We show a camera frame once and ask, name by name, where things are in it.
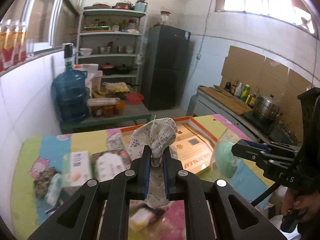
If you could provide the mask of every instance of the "cutting board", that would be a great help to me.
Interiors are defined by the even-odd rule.
[[[247,106],[244,102],[235,97],[227,97],[226,95],[208,87],[198,87],[198,89],[213,99],[217,100],[219,103],[223,104],[226,108],[230,109],[237,115],[249,112],[252,109]]]

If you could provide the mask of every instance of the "black refrigerator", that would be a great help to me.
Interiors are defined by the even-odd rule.
[[[149,30],[141,93],[149,110],[174,107],[186,78],[190,32],[160,25]]]

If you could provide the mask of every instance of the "metal shelf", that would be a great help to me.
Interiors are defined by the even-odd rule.
[[[142,36],[141,33],[125,33],[125,32],[87,32],[79,33],[80,36],[96,36],[96,35],[124,35],[124,36]]]
[[[113,75],[103,75],[102,78],[130,78],[130,77],[137,77],[136,73],[132,74],[126,74],[126,75],[121,75],[121,74],[113,74]]]
[[[79,56],[78,59],[81,58],[92,58],[92,57],[137,57],[137,54],[97,54],[97,55],[89,55],[89,56]]]
[[[121,10],[121,9],[86,9],[86,10],[83,10],[83,14],[85,16],[110,15],[110,16],[125,16],[125,17],[133,17],[133,18],[141,18],[147,15],[145,12]]]

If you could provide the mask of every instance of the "stainless steel pot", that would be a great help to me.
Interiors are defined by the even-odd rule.
[[[253,108],[253,115],[265,124],[272,124],[276,117],[282,115],[278,102],[270,97],[259,96]]]

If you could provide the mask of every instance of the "white cloth with flowers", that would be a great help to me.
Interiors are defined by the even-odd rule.
[[[176,139],[177,126],[173,119],[153,120],[135,130],[130,138],[128,154],[132,160],[142,157],[143,148],[148,145],[152,150],[149,190],[145,203],[151,208],[169,203],[165,196],[162,155],[170,147],[171,157],[177,159],[177,152],[171,144]]]

